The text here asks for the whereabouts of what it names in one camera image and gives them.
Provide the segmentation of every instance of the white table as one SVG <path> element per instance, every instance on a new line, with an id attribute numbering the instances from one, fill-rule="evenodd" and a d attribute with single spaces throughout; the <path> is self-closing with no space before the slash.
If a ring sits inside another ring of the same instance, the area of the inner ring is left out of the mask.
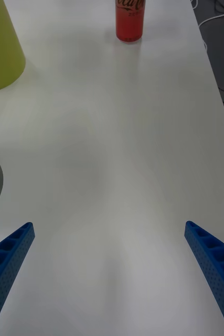
<path id="1" fill-rule="evenodd" d="M 188 0 L 7 0 L 27 56 L 0 91 L 0 240 L 36 238 L 0 336 L 224 336 L 184 238 L 224 241 L 224 108 Z"/>

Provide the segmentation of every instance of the coca-cola can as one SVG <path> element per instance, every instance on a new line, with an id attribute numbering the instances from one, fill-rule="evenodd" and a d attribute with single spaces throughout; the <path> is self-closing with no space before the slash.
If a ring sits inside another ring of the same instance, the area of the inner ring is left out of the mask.
<path id="1" fill-rule="evenodd" d="M 115 0 L 116 35 L 123 42 L 135 42 L 142 37 L 145 0 Z"/>

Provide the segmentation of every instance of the yellow-green cone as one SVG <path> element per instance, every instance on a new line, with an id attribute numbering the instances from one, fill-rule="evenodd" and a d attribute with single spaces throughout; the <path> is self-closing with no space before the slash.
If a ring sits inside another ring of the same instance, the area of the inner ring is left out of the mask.
<path id="1" fill-rule="evenodd" d="M 0 89 L 13 83 L 24 68 L 24 53 L 7 8 L 3 0 L 0 0 Z"/>

